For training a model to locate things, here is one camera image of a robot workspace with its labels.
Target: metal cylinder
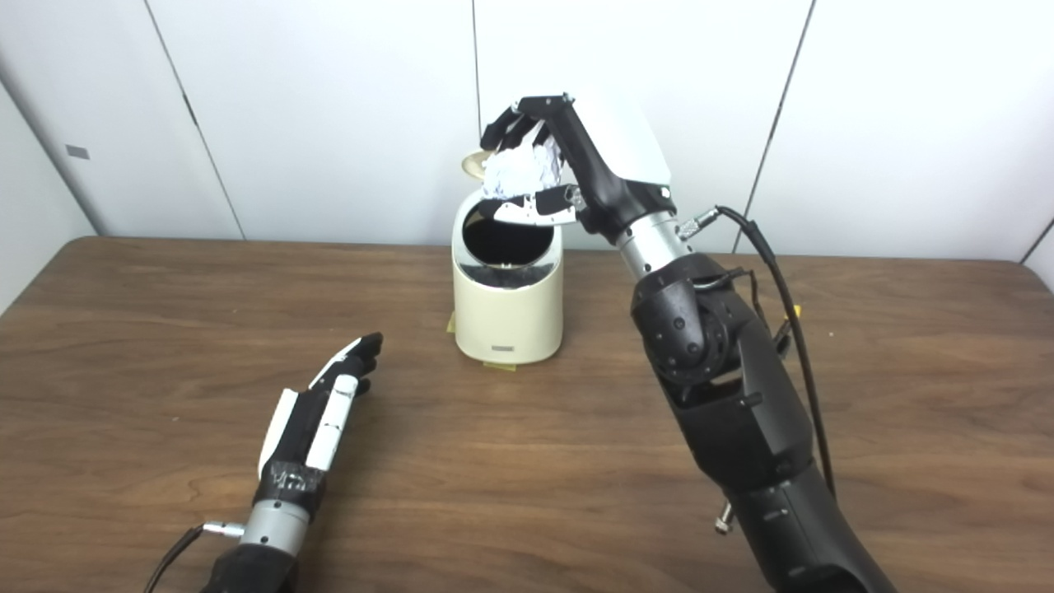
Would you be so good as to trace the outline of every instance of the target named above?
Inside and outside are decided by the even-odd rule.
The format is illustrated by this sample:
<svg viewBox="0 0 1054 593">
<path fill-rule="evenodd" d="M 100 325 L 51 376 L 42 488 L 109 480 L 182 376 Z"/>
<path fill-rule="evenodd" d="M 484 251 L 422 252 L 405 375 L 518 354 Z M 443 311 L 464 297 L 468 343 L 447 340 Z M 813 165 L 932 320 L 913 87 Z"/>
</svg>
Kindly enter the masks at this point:
<svg viewBox="0 0 1054 593">
<path fill-rule="evenodd" d="M 677 218 L 669 212 L 649 214 L 629 224 L 616 245 L 633 278 L 640 279 L 691 253 L 691 249 L 677 235 L 678 230 Z"/>
<path fill-rule="evenodd" d="M 254 543 L 276 548 L 296 556 L 308 532 L 308 512 L 291 502 L 260 500 L 246 523 L 246 532 L 238 543 Z"/>
</svg>

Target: screw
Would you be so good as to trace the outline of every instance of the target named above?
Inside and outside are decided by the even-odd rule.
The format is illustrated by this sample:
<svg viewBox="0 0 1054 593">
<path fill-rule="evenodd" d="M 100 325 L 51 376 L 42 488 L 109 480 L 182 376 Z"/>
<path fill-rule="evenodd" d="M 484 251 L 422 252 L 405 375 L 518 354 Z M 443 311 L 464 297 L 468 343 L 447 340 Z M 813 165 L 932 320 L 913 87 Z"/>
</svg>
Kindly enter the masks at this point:
<svg viewBox="0 0 1054 593">
<path fill-rule="evenodd" d="M 736 512 L 731 510 L 731 505 L 725 500 L 725 506 L 721 508 L 721 514 L 714 521 L 714 530 L 721 535 L 731 533 L 731 526 L 736 521 Z"/>
</svg>

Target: cable connector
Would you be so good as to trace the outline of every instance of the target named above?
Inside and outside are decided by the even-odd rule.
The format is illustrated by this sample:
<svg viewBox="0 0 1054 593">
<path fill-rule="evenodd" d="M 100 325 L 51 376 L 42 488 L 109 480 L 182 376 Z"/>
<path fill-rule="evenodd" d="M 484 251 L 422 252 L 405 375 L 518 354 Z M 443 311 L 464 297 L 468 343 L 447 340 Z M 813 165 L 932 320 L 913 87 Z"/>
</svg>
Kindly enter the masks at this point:
<svg viewBox="0 0 1054 593">
<path fill-rule="evenodd" d="M 214 533 L 232 539 L 241 539 L 241 536 L 246 533 L 246 526 L 241 523 L 226 523 L 222 521 L 209 521 L 202 526 L 202 529 L 206 533 Z"/>
<path fill-rule="evenodd" d="M 677 231 L 677 237 L 681 240 L 688 240 L 689 238 L 699 234 L 699 231 L 705 229 L 706 226 L 714 223 L 721 217 L 721 212 L 717 207 L 704 212 L 698 216 L 692 217 L 690 220 L 685 221 L 681 224 L 680 230 Z"/>
</svg>

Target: yellow tape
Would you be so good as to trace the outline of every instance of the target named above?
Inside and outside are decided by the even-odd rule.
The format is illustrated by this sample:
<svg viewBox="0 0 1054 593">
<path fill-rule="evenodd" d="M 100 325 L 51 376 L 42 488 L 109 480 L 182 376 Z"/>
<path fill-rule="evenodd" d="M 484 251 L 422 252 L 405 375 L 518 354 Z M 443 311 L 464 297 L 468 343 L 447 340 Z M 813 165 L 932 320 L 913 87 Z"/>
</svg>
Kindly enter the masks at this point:
<svg viewBox="0 0 1054 593">
<path fill-rule="evenodd" d="M 514 364 L 502 364 L 500 362 L 485 362 L 483 367 L 489 367 L 490 369 L 497 369 L 500 371 L 508 371 L 511 373 L 516 372 L 516 365 Z"/>
</svg>

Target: black fingertip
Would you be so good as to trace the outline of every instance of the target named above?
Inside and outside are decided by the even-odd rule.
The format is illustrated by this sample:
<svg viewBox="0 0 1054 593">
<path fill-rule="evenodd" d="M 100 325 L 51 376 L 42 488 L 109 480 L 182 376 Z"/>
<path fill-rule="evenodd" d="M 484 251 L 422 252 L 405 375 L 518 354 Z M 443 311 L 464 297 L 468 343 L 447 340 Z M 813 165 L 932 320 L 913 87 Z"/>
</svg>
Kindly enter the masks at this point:
<svg viewBox="0 0 1054 593">
<path fill-rule="evenodd" d="M 380 354 L 380 345 L 384 341 L 385 337 L 379 332 L 363 336 L 358 345 L 352 349 L 350 354 L 363 360 L 376 358 Z"/>
<path fill-rule="evenodd" d="M 538 131 L 538 136 L 534 136 L 534 145 L 542 145 L 551 135 L 552 132 L 549 131 L 549 126 L 543 123 L 542 129 Z"/>
<path fill-rule="evenodd" d="M 502 140 L 502 145 L 497 150 L 508 150 L 519 146 L 524 141 L 524 136 L 528 132 L 534 129 L 538 124 L 538 120 L 531 117 L 523 117 L 516 124 L 512 126 L 507 134 L 505 134 L 505 139 Z"/>
<path fill-rule="evenodd" d="M 512 111 L 512 107 L 508 107 L 502 112 L 502 115 L 499 115 L 493 123 L 488 124 L 484 129 L 483 136 L 480 137 L 480 147 L 483 150 L 495 150 L 502 143 L 502 139 L 505 137 L 505 133 L 508 132 L 509 125 L 519 117 L 520 114 Z"/>
</svg>

